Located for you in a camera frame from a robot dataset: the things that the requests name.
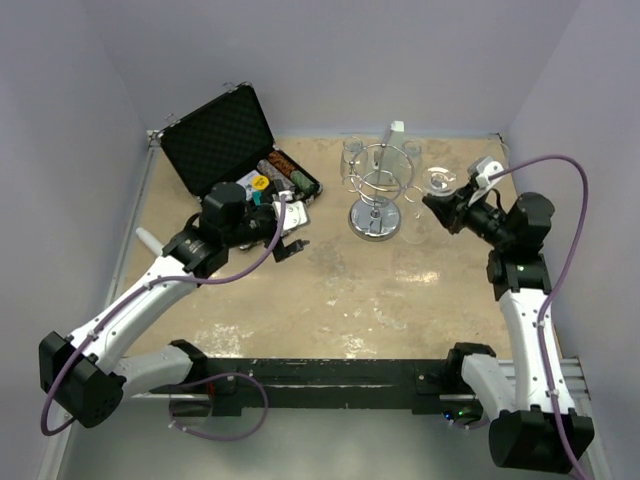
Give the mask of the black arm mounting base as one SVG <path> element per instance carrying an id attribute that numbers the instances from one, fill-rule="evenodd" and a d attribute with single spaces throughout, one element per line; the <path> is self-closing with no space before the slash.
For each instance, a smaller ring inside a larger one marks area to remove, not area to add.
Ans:
<path id="1" fill-rule="evenodd" d="M 211 387 L 162 386 L 154 394 L 210 398 L 215 416 L 238 416 L 260 408 L 266 392 L 271 409 L 409 410 L 417 415 L 457 416 L 481 411 L 471 388 L 444 359 L 259 359 L 210 358 L 190 382 L 220 374 Z"/>

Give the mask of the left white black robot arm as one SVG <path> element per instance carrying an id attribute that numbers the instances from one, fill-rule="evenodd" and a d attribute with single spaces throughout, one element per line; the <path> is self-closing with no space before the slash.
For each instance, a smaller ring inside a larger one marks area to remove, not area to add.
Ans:
<path id="1" fill-rule="evenodd" d="M 134 359 L 125 354 L 170 307 L 199 287 L 238 281 L 268 257 L 282 262 L 302 251 L 305 241 L 286 245 L 282 238 L 309 222 L 305 202 L 281 184 L 261 193 L 258 203 L 248 200 L 237 183 L 214 185 L 166 245 L 148 239 L 155 260 L 114 303 L 70 334 L 52 331 L 41 340 L 42 434 L 51 437 L 69 426 L 49 426 L 53 404 L 69 414 L 70 422 L 93 428 L 137 394 L 165 385 L 200 390 L 207 380 L 207 358 L 187 342 L 174 341 Z"/>

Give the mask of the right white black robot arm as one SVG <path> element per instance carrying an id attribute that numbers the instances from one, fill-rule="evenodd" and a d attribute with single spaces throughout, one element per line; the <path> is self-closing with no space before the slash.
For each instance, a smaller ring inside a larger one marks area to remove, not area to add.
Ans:
<path id="1" fill-rule="evenodd" d="M 467 229 L 491 246 L 487 278 L 504 316 L 515 379 L 496 358 L 465 346 L 445 369 L 448 386 L 471 389 L 489 422 L 489 450 L 501 468 L 578 474 L 579 459 L 595 437 L 593 421 L 577 413 L 554 340 L 551 281 L 541 252 L 552 226 L 553 204 L 538 193 L 517 197 L 508 211 L 471 186 L 423 204 L 451 234 Z"/>

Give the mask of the clear wine glass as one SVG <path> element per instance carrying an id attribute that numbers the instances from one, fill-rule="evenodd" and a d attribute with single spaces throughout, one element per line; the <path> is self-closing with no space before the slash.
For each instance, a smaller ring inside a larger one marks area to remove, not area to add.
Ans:
<path id="1" fill-rule="evenodd" d="M 407 243 L 422 244 L 429 239 L 433 230 L 440 228 L 434 214 L 422 203 L 422 198 L 427 194 L 438 195 L 456 189 L 457 184 L 457 175 L 442 166 L 426 167 L 415 175 L 412 186 L 404 193 L 401 206 L 400 235 Z"/>
<path id="2" fill-rule="evenodd" d="M 486 144 L 481 156 L 491 157 L 492 159 L 500 162 L 504 167 L 507 167 L 510 159 L 510 149 L 501 140 L 492 140 Z"/>

